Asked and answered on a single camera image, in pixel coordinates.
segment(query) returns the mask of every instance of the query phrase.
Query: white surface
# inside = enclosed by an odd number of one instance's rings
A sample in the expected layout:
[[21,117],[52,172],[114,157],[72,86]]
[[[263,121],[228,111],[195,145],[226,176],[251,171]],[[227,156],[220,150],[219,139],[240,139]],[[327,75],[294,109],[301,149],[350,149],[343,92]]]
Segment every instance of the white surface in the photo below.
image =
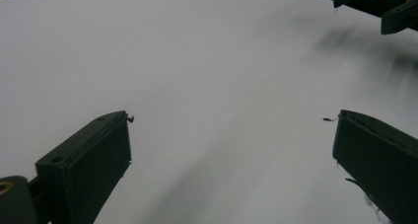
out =
[[136,117],[96,223],[379,223],[321,119],[418,135],[418,34],[327,0],[0,0],[0,18],[0,177]]

